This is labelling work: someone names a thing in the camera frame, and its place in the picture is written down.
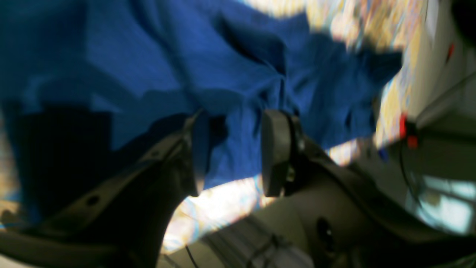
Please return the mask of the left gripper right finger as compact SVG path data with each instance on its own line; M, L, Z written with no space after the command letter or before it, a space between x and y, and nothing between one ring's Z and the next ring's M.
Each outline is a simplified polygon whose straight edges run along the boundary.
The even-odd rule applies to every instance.
M264 194L291 200L316 268L458 268L475 261L475 237L419 221L355 170L337 165L298 117L261 121Z

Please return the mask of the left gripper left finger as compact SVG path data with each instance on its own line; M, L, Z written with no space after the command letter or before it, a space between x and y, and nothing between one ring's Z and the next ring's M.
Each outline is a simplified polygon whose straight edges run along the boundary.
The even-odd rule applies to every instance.
M1 254L43 268L154 268L175 209L204 189L209 119L197 112L137 163L56 215L1 233Z

